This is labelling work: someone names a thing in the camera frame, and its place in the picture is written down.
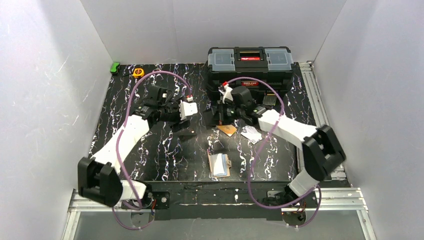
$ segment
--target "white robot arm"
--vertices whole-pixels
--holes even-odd
[[[224,85],[220,92],[223,95],[222,101],[218,101],[217,112],[212,119],[215,125],[226,125],[234,119],[243,119],[246,124],[269,132],[280,117],[271,107],[256,105],[250,90],[245,86],[232,89]],[[333,129],[327,125],[307,125],[282,115],[273,134],[303,151],[305,169],[284,189],[286,203],[304,195],[346,159]]]
[[[173,122],[173,132],[190,125],[187,120],[198,112],[193,97],[188,96],[180,102],[172,101],[173,94],[165,88],[150,86],[146,99],[138,102],[130,111],[125,131],[119,140],[119,155],[124,161],[140,139],[149,132],[152,125],[159,121]],[[127,180],[120,180],[121,166],[117,157],[118,135],[121,126],[107,144],[91,158],[83,157],[78,163],[78,193],[106,206],[113,207],[121,200],[135,199],[135,193]],[[140,198],[146,185],[133,181]]]

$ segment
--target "tape measure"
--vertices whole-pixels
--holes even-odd
[[[134,78],[141,78],[145,75],[145,71],[143,70],[143,68],[136,68],[134,69],[134,72],[132,73],[132,76]]]

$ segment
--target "small black box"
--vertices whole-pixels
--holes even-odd
[[[206,89],[211,100],[220,99],[218,87],[237,77],[251,77],[268,83],[281,97],[291,89],[294,63],[288,47],[212,47],[207,57]],[[245,86],[257,103],[273,93],[263,84],[251,80],[230,83],[231,88]]]

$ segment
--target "white wall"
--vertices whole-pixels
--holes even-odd
[[[346,0],[81,0],[112,59],[204,63],[211,47],[287,46],[313,60]]]
[[[0,1],[0,239],[60,239],[112,60],[79,0]]]
[[[424,4],[348,0],[315,62],[378,239],[422,239]]]

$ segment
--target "black tabletop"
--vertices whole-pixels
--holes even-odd
[[[217,128],[206,127],[203,111],[211,107],[211,101],[205,89],[207,68],[204,64],[121,65],[119,73],[110,79],[90,156],[100,150],[123,124],[130,93],[138,80],[130,75],[134,68],[143,68],[146,74],[163,70],[182,76],[192,86],[192,94],[198,104],[199,113],[190,121],[190,129],[195,131],[197,136],[187,141],[181,141],[179,133],[171,132],[167,123],[158,122],[154,125],[132,149],[124,162],[131,177],[139,181],[245,182],[247,168],[261,142],[253,145],[240,134],[242,127],[245,126],[242,120],[233,123],[237,132],[231,137]],[[151,84],[174,89],[176,98],[188,93],[184,84],[173,76],[153,75],[140,84],[134,102],[147,94],[146,86]],[[293,86],[283,100],[286,116],[301,123],[315,125],[299,69],[295,70]],[[207,149],[212,154],[217,152],[228,154],[232,162],[230,177],[210,178]],[[297,174],[296,148],[284,139],[272,137],[259,157],[255,166],[254,181],[289,182]]]

